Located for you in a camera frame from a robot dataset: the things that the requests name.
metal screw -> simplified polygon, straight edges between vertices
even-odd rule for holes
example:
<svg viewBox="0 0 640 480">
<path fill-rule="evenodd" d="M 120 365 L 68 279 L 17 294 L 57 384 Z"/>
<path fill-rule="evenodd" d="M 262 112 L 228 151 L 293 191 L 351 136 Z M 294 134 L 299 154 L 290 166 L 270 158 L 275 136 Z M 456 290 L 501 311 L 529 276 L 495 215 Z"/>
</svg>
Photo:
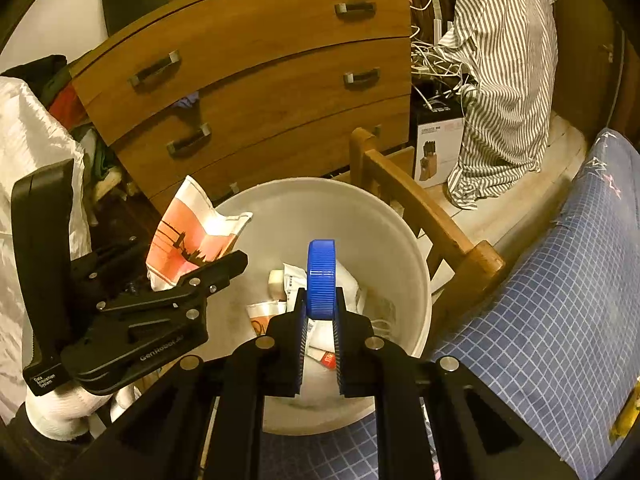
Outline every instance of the metal screw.
<svg viewBox="0 0 640 480">
<path fill-rule="evenodd" d="M 180 368 L 183 370 L 195 370 L 200 366 L 200 359 L 195 355 L 187 355 L 180 359 Z"/>
<path fill-rule="evenodd" d="M 255 345 L 260 350 L 268 350 L 269 348 L 273 348 L 275 344 L 276 344 L 275 339 L 268 335 L 263 335 L 262 337 L 259 337 L 258 339 L 255 340 Z"/>
<path fill-rule="evenodd" d="M 460 363 L 458 360 L 450 355 L 444 356 L 440 359 L 440 367 L 447 372 L 455 372 L 459 366 Z"/>
<path fill-rule="evenodd" d="M 370 350 L 380 350 L 385 345 L 385 340 L 378 337 L 367 337 L 364 340 L 364 346 L 366 346 Z"/>
</svg>

black sleeve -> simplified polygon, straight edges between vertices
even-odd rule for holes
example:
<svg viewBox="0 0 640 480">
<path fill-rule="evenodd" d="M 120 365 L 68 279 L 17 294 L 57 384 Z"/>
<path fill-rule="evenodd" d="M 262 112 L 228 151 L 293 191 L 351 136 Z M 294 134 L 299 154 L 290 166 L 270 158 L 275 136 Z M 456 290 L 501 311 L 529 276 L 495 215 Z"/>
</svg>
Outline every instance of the black sleeve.
<svg viewBox="0 0 640 480">
<path fill-rule="evenodd" d="M 41 435 L 29 422 L 23 404 L 7 427 L 0 421 L 0 467 L 3 473 L 10 472 L 2 478 L 55 480 L 91 442 L 89 433 L 69 442 Z"/>
</svg>

white glove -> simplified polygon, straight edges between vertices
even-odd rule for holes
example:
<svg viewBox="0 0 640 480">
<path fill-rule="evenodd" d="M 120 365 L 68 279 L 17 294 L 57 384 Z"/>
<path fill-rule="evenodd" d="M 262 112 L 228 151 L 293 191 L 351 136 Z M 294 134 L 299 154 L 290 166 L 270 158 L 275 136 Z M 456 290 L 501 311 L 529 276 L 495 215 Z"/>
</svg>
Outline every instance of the white glove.
<svg viewBox="0 0 640 480">
<path fill-rule="evenodd" d="M 133 384 L 119 390 L 111 407 L 111 420 L 115 420 L 140 394 L 136 396 Z M 82 386 L 67 383 L 52 392 L 36 397 L 27 388 L 24 407 L 31 425 L 52 440 L 68 441 L 89 431 L 88 417 L 105 405 L 111 396 L 94 396 Z"/>
</svg>

wooden dresser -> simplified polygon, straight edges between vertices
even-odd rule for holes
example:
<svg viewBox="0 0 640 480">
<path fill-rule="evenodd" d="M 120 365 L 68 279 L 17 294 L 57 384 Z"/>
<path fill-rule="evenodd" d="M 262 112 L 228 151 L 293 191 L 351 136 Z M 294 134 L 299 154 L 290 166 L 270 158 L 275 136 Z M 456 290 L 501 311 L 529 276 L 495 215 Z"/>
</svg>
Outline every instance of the wooden dresser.
<svg viewBox="0 0 640 480">
<path fill-rule="evenodd" d="M 349 163 L 349 134 L 408 140 L 409 0 L 174 0 L 73 65 L 105 142 L 163 212 Z M 172 107 L 199 92 L 192 108 Z"/>
</svg>

striped shirt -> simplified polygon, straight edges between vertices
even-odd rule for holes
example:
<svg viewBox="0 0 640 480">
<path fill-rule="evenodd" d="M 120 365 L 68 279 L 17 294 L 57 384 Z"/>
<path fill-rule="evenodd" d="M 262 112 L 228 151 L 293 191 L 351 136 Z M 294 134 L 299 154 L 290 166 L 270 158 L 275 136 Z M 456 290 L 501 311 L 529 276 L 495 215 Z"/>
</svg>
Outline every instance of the striped shirt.
<svg viewBox="0 0 640 480">
<path fill-rule="evenodd" d="M 475 209 L 540 170 L 558 62 L 554 1 L 456 0 L 436 50 L 475 80 L 462 87 L 465 133 L 448 179 L 458 207 Z"/>
</svg>

